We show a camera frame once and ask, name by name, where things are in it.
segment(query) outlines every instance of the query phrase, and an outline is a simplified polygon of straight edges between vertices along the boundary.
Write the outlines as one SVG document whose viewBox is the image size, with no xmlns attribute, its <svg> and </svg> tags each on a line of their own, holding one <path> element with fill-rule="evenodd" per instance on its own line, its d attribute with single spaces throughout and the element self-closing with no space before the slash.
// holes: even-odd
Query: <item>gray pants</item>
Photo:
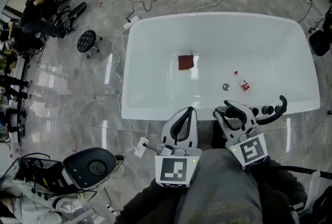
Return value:
<svg viewBox="0 0 332 224">
<path fill-rule="evenodd" d="M 32 33 L 32 32 L 44 32 L 52 37 L 60 38 L 63 35 L 63 32 L 58 30 L 51 23 L 42 21 L 42 20 L 34 20 L 25 24 L 22 27 L 22 32 L 24 33 Z"/>
</svg>

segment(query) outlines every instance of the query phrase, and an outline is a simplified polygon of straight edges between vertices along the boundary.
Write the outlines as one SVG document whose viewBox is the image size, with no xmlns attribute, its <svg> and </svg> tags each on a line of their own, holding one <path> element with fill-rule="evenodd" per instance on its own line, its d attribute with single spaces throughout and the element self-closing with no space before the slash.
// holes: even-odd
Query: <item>small bottle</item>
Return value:
<svg viewBox="0 0 332 224">
<path fill-rule="evenodd" d="M 240 76 L 240 74 L 238 73 L 238 71 L 235 71 L 234 72 L 236 78 L 237 78 L 237 81 L 239 83 L 239 85 L 241 86 L 241 88 L 243 89 L 243 91 L 246 91 L 248 88 L 250 88 L 249 84 L 247 83 L 247 81 L 244 80 L 244 78 L 242 78 Z"/>
</svg>

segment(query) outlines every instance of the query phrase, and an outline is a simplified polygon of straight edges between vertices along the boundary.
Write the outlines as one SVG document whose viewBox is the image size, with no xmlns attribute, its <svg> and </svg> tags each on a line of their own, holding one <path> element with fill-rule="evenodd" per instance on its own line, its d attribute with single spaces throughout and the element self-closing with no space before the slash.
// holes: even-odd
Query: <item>marble floor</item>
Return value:
<svg viewBox="0 0 332 224">
<path fill-rule="evenodd" d="M 115 73 L 123 76 L 126 52 L 122 40 L 115 44 L 118 57 L 111 45 L 122 32 L 125 17 L 132 11 L 132 2 L 139 0 L 72 0 L 75 6 L 87 2 L 86 11 L 76 20 L 77 31 L 64 39 L 50 38 L 47 41 L 40 67 L 39 57 L 33 57 L 27 72 L 27 80 L 33 80 L 24 153 L 41 151 L 53 159 L 66 156 L 89 147 L 104 147 L 113 154 L 125 156 L 122 177 L 112 178 L 107 186 L 112 207 L 121 209 L 134 195 L 148 186 L 154 178 L 154 152 L 147 150 L 143 158 L 137 158 L 131 146 L 130 126 L 121 118 L 117 96 L 122 82 Z M 218 0 L 158 0 L 150 12 L 141 5 L 135 6 L 140 18 L 192 12 L 196 8 Z M 325 0 L 314 0 L 324 13 Z M 273 15 L 299 21 L 308 11 L 305 0 L 224 0 L 215 7 L 202 11 L 235 11 Z M 321 19 L 319 11 L 312 7 L 301 26 L 308 36 L 308 28 Z M 92 29 L 103 36 L 99 43 L 100 53 L 90 59 L 77 51 L 80 35 Z M 281 164 L 332 171 L 332 119 L 326 115 L 331 108 L 332 55 L 322 58 L 313 55 L 319 89 L 321 108 L 315 111 L 283 116 L 276 122 L 262 126 L 266 131 L 268 151 Z M 132 120 L 134 145 L 147 132 L 150 145 L 159 142 L 163 122 Z M 209 147 L 212 133 L 211 122 L 199 123 L 200 147 Z M 305 187 L 307 176 L 299 175 Z M 107 196 L 101 190 L 85 208 L 93 207 L 96 214 L 88 223 L 113 223 L 114 216 L 105 207 Z"/>
</svg>

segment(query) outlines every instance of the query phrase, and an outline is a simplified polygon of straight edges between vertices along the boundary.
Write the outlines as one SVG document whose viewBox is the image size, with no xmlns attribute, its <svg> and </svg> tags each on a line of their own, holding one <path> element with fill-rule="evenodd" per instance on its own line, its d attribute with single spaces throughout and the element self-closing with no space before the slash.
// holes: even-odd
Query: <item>gray tiled floor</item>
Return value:
<svg viewBox="0 0 332 224">
<path fill-rule="evenodd" d="M 113 154 L 126 157 L 126 169 L 121 177 L 115 177 L 107 187 L 113 208 L 122 208 L 137 192 L 154 177 L 154 153 L 147 150 L 143 158 L 137 158 L 131 146 L 130 126 L 121 118 L 117 96 L 122 83 L 114 74 L 117 56 L 111 45 L 122 32 L 125 17 L 131 12 L 132 2 L 137 0 L 73 0 L 72 5 L 87 2 L 86 11 L 78 18 L 78 29 L 64 39 L 50 38 L 36 67 L 37 57 L 32 58 L 27 79 L 34 81 L 30 91 L 32 99 L 27 101 L 30 113 L 27 118 L 27 136 L 23 140 L 24 152 L 42 151 L 53 159 L 63 160 L 75 150 L 89 147 L 106 147 Z M 217 0 L 158 0 L 150 12 L 140 5 L 135 14 L 140 18 L 192 12 Z M 215 7 L 202 11 L 253 12 L 300 20 L 309 8 L 304 0 L 225 0 Z M 321 12 L 325 12 L 325 1 L 314 0 Z M 301 22 L 307 34 L 308 27 L 321 15 L 313 7 Z M 87 29 L 95 30 L 104 40 L 99 43 L 101 53 L 91 59 L 76 49 L 77 40 Z M 116 72 L 123 75 L 126 52 L 122 41 L 115 48 L 121 56 Z M 272 158 L 282 164 L 292 164 L 312 169 L 332 171 L 331 136 L 332 119 L 326 115 L 330 109 L 332 87 L 332 55 L 314 57 L 321 94 L 319 110 L 287 115 L 278 121 L 261 127 L 266 131 L 266 141 Z M 132 120 L 134 145 L 145 136 L 146 121 Z M 149 121 L 147 137 L 151 145 L 159 140 L 163 122 Z M 199 123 L 200 146 L 208 148 L 212 134 L 212 123 Z M 306 187 L 308 178 L 300 175 Z M 101 191 L 87 207 L 98 212 L 99 220 L 114 221 L 105 207 L 106 194 Z"/>
</svg>

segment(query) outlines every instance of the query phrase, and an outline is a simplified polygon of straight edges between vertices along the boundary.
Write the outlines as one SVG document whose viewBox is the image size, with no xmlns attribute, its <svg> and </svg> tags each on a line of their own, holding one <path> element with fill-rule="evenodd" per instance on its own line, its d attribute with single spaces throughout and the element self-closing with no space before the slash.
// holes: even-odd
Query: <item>round stool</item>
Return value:
<svg viewBox="0 0 332 224">
<path fill-rule="evenodd" d="M 94 46 L 97 37 L 99 40 L 103 40 L 103 38 L 101 36 L 97 36 L 93 30 L 85 31 L 78 40 L 77 50 L 79 52 L 83 52 L 87 58 L 90 58 L 90 56 L 87 54 L 87 51 L 89 51 L 91 48 L 96 49 L 97 52 L 100 52 L 100 50 Z"/>
</svg>

